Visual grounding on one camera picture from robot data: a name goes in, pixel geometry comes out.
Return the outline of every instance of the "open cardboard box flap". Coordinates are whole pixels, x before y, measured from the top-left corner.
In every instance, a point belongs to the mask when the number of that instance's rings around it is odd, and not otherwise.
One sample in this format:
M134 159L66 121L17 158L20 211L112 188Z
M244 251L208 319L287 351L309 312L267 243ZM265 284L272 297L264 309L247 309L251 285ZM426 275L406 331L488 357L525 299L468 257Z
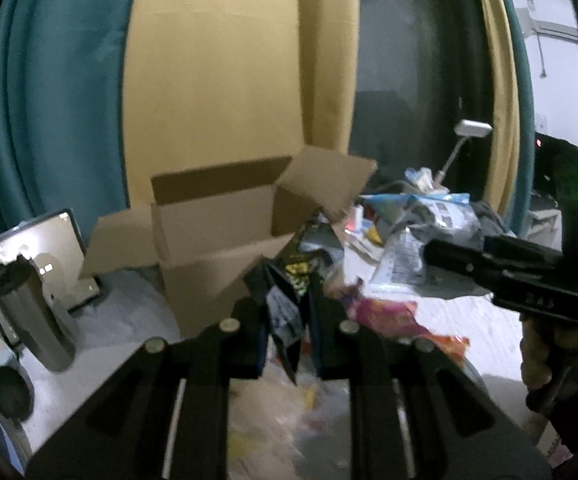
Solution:
M152 178L156 203L102 217L82 276L160 264L166 296L185 336L228 316L246 295L240 277L273 257L322 207L342 219L375 162L304 147L296 156Z

